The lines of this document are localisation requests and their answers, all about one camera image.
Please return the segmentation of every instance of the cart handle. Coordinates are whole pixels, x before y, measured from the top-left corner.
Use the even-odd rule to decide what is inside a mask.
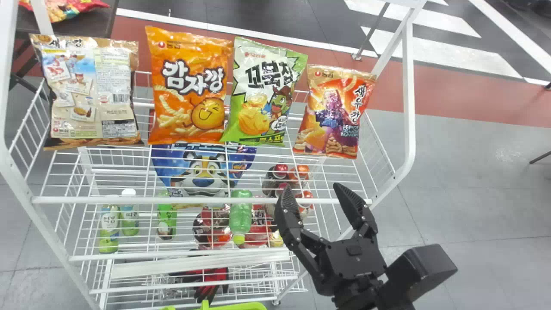
[[[168,306],[161,310],[176,310],[176,308],[174,308],[173,306]],[[208,305],[208,301],[204,300],[201,304],[201,308],[197,310],[266,310],[266,307],[259,302],[247,302],[210,308]]]

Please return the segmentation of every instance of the white bottle cap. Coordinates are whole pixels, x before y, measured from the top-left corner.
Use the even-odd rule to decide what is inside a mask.
[[[121,193],[123,196],[136,196],[136,190],[133,188],[124,189]]]

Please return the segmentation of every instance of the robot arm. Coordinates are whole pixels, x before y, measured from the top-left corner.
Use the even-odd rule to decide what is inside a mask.
[[[414,309],[413,301],[457,272],[439,244],[409,249],[387,266],[368,205],[343,185],[334,183],[333,188],[355,230],[351,239],[330,242],[306,230],[290,187],[279,197],[274,219],[283,242],[310,273],[316,291],[334,296],[338,309]],[[383,274],[388,277],[385,283],[378,280]]]

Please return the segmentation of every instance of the beige snack bag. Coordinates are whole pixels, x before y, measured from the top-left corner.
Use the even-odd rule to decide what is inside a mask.
[[[138,43],[30,35],[51,90],[44,149],[142,143],[132,105]]]

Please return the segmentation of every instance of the snack bag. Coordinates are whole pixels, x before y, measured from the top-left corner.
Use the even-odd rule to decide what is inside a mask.
[[[221,141],[283,146],[295,85],[308,56],[235,37],[230,120]]]
[[[46,0],[46,9],[50,22],[56,23],[71,19],[80,13],[86,13],[94,8],[108,8],[109,5],[99,0]],[[19,0],[19,5],[33,11],[30,0]]]
[[[170,196],[228,197],[228,189],[233,188],[249,169],[255,154],[256,148],[242,145],[176,143],[153,146],[151,158]],[[174,208],[198,206],[203,205],[175,204]],[[221,208],[223,204],[208,206]]]
[[[310,96],[293,152],[356,159],[360,116],[377,77],[321,65],[307,73]]]
[[[29,36],[53,94],[44,149],[142,143],[132,105],[137,42]]]
[[[149,144],[219,142],[233,43],[151,26],[145,32],[156,113]]]

